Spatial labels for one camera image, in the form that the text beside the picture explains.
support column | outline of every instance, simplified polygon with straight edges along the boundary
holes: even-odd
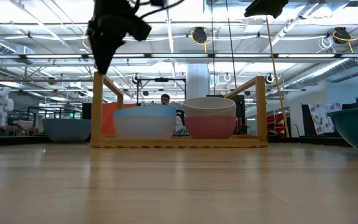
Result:
[[[205,97],[209,95],[208,64],[188,64],[186,81],[187,98]]]

humanoid robot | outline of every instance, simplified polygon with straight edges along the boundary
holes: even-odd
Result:
[[[0,126],[7,123],[7,112],[13,111],[13,100],[8,97],[11,92],[9,87],[0,87]]]

wooden rack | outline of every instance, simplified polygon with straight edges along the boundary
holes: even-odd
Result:
[[[112,81],[99,72],[94,73],[92,102],[91,147],[95,148],[247,148],[267,147],[266,96],[264,77],[255,77],[239,88],[227,94],[233,98],[246,89],[255,86],[257,93],[257,127],[258,135],[233,135],[230,139],[191,139],[172,137],[168,140],[123,140],[101,133],[103,85],[117,95],[117,108],[122,109],[124,94]]]

man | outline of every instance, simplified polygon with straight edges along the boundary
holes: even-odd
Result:
[[[168,105],[169,104],[170,97],[168,94],[161,95],[161,104],[162,105]]]
[[[168,94],[161,95],[161,104],[162,105],[169,105],[170,97]],[[175,132],[173,133],[174,136],[186,136],[186,127],[183,125],[183,120],[179,114],[177,114],[177,121],[175,125]]]

white bowl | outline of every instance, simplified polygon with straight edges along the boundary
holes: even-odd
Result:
[[[185,116],[236,116],[236,102],[220,97],[201,97],[185,100]]]

